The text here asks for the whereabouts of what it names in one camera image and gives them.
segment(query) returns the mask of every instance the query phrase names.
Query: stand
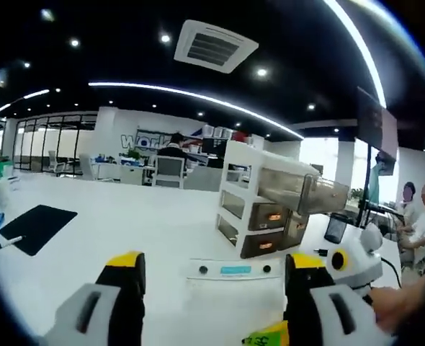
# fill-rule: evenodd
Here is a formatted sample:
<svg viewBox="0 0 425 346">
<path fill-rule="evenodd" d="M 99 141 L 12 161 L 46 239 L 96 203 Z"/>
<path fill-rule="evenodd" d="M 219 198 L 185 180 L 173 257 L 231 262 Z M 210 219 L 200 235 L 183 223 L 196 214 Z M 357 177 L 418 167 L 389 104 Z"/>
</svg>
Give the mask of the stand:
<svg viewBox="0 0 425 346">
<path fill-rule="evenodd" d="M 368 154 L 367 154 L 367 163 L 366 163 L 366 179 L 364 180 L 364 189 L 363 189 L 363 198 L 359 204 L 359 212 L 357 216 L 356 227 L 360 227 L 362 222 L 363 212 L 366 209 L 366 198 L 368 195 L 368 185 L 370 184 L 370 172 L 371 172 L 371 145 L 368 144 Z"/>
</svg>

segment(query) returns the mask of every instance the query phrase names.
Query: ceiling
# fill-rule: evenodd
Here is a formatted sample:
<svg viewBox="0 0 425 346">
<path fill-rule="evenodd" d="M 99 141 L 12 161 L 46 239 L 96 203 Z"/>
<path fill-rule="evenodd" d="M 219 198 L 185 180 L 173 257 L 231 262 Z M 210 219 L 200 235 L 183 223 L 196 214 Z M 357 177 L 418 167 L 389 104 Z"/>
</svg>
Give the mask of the ceiling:
<svg viewBox="0 0 425 346">
<path fill-rule="evenodd" d="M 88 86 L 90 81 L 114 81 L 207 95 L 289 128 L 334 120 L 312 128 L 302 125 L 297 131 L 304 136 L 351 138 L 355 127 L 343 128 L 336 121 L 355 118 L 357 87 L 376 96 L 375 85 L 360 50 L 327 2 L 267 0 L 231 6 L 223 0 L 138 1 L 137 6 L 84 6 L 71 1 L 32 1 L 10 5 L 9 10 L 0 8 L 0 107 L 20 99 L 1 111 L 0 117 L 112 105 L 191 118 L 202 112 L 201 119 L 211 125 L 234 128 L 240 123 L 241 130 L 271 134 L 273 141 L 294 139 L 239 110 L 202 99 L 156 90 Z M 401 124 L 401 145 L 423 149 L 425 59 L 413 58 L 397 31 L 388 30 L 379 16 L 360 6 L 363 1 L 337 2 L 371 51 L 388 109 Z M 409 29 L 425 57 L 425 1 L 389 0 L 385 5 Z M 50 9 L 54 21 L 45 20 L 41 9 Z M 176 43 L 187 19 L 236 32 L 259 47 L 230 74 L 175 61 Z M 171 38 L 168 44 L 161 42 L 162 34 Z M 78 47 L 70 44 L 72 38 L 79 41 Z M 256 75 L 259 68 L 267 70 L 264 78 Z M 22 99 L 44 89 L 50 92 Z M 308 109 L 309 104 L 315 109 Z"/>
</svg>

